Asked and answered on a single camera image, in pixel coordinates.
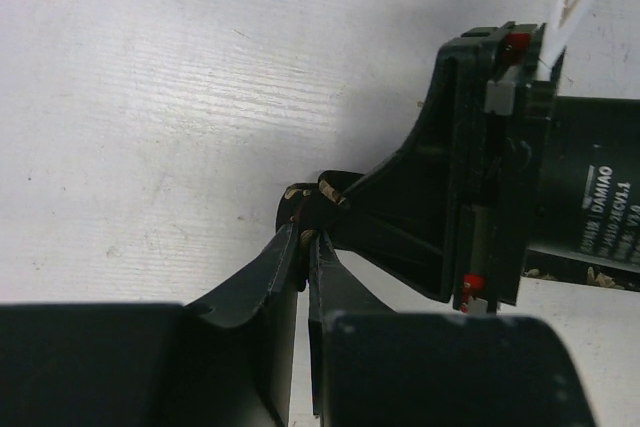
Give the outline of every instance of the black plastic part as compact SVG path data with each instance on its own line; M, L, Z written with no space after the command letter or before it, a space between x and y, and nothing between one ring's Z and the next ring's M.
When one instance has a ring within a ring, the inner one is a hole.
M542 33L510 22L473 29L440 49L402 147L364 176L321 176L349 205L326 226L336 248L429 298L447 302L454 294L455 308L467 273L489 279L489 310L499 300L515 303L557 80L531 80ZM531 47L514 79L512 115L487 114L487 83L510 67L503 53L514 35L531 38Z
M286 426L297 241L187 307L0 307L0 424Z
M540 321L336 315L322 426L593 426L566 349Z
M309 272L309 342L313 413L321 415L324 327L339 312L393 312L341 263L323 232L311 247Z

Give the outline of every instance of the white surface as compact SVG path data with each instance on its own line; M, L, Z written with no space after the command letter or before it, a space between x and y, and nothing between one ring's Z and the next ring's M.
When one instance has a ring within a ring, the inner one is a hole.
M0 0L0 300L193 299L264 246L288 183L400 144L442 43L549 2ZM598 0L563 91L640 97L638 46L640 3ZM392 306L441 307L370 277ZM601 425L637 425L640 297L522 290ZM303 330L298 427L314 422Z

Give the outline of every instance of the red clip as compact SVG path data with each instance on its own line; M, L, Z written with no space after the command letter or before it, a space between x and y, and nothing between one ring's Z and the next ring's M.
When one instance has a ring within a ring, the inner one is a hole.
M460 304L460 312L469 312L469 300L477 297L485 287L486 279L478 274L466 274L462 284L462 303Z
M505 48L502 52L502 61L507 65L516 65L524 60L529 50L531 34L527 32L514 32L505 38Z

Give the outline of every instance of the black cylinder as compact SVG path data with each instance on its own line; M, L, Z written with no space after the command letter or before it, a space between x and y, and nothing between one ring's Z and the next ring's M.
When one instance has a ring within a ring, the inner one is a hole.
M529 249L640 273L640 101L559 97Z

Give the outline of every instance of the white wall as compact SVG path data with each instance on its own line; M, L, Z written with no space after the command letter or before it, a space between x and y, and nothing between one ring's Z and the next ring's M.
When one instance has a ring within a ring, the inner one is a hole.
M400 144L442 43L548 3L0 0L0 301L193 299L264 246L288 183ZM640 2L599 0L563 92L640 97L638 46ZM391 305L439 308L372 275ZM519 310L565 339L602 425L637 424L639 306L523 286Z

